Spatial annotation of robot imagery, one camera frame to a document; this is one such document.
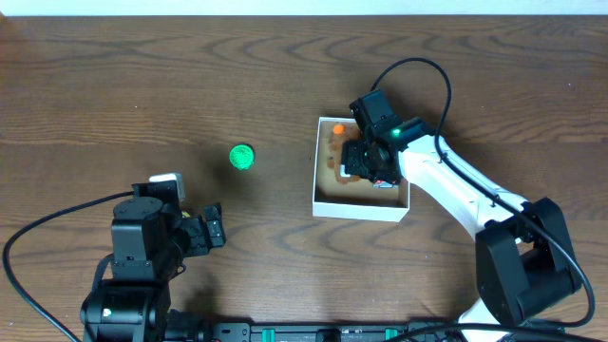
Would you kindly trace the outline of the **brown plush toy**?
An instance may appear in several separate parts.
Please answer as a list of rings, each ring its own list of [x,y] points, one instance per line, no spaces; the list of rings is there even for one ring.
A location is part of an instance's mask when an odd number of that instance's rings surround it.
[[[360,131],[355,123],[334,122],[331,124],[328,141],[330,156],[327,159],[327,165],[333,170],[335,179],[340,184],[360,180],[359,176],[344,176],[341,171],[343,144],[347,141],[358,140],[359,138]]]

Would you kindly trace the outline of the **white cardboard box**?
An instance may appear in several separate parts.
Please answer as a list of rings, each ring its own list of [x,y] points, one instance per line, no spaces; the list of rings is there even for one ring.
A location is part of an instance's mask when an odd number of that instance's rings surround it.
[[[361,179],[340,184],[327,165],[331,124],[354,123],[354,119],[321,117],[318,121],[313,174],[313,215],[334,219],[399,222],[409,212],[410,185],[403,180],[397,188],[373,188]]]

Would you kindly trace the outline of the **green round gear toy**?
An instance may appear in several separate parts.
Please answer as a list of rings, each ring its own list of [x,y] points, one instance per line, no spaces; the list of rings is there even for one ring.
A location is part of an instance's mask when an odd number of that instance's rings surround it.
[[[238,170],[250,169],[255,163],[254,148],[245,143],[235,145],[229,153],[230,163]]]

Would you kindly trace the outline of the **red toy fire truck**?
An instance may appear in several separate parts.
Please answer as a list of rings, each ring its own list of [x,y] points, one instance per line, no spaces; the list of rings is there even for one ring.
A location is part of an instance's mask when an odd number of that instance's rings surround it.
[[[385,180],[377,180],[372,184],[372,186],[373,188],[397,188],[399,183],[399,181],[390,182]]]

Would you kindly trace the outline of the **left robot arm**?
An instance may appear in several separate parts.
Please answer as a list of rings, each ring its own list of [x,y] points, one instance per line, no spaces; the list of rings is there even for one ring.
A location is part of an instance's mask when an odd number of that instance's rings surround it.
[[[187,216],[179,180],[135,183],[117,204],[111,224],[113,253],[96,269],[81,308],[86,341],[209,341],[212,327],[171,307],[169,283],[188,257],[226,242],[220,204]]]

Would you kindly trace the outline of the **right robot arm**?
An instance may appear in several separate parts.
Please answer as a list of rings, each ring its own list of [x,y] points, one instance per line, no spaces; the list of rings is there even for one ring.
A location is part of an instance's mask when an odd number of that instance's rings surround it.
[[[556,329],[558,322],[534,316],[587,288],[559,206],[502,188],[420,119],[333,133],[331,148],[342,180],[414,184],[474,239],[480,297],[457,321],[465,340],[501,341],[519,327]]]

